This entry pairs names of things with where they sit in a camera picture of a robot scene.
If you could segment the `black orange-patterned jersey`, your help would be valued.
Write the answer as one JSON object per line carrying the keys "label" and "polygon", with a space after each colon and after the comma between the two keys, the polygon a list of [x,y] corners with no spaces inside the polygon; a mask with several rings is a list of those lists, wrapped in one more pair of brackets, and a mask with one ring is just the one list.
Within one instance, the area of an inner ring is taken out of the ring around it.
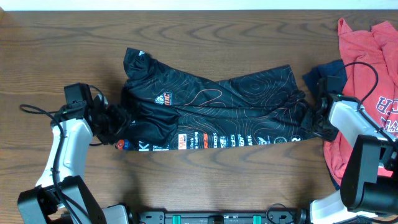
{"label": "black orange-patterned jersey", "polygon": [[116,148],[169,151],[257,146],[311,139],[308,110],[288,65],[212,81],[129,48],[122,106],[132,121]]}

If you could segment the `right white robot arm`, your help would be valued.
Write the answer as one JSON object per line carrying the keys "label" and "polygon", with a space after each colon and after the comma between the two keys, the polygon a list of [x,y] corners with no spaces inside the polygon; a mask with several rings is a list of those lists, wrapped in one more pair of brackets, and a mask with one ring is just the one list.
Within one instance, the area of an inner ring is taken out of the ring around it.
{"label": "right white robot arm", "polygon": [[341,133],[353,148],[340,189],[302,209],[296,223],[378,222],[397,216],[397,139],[383,130],[355,97],[321,93],[310,111],[313,133],[331,140]]}

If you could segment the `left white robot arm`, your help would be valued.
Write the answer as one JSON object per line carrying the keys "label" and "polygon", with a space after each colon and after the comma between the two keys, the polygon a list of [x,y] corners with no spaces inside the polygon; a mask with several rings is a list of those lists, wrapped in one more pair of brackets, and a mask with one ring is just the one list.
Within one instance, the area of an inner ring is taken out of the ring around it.
{"label": "left white robot arm", "polygon": [[128,116],[107,103],[76,100],[52,112],[31,105],[21,105],[20,109],[47,115],[53,134],[41,177],[17,200],[24,223],[131,223],[127,206],[119,203],[101,208],[84,182],[93,138],[112,144]]}

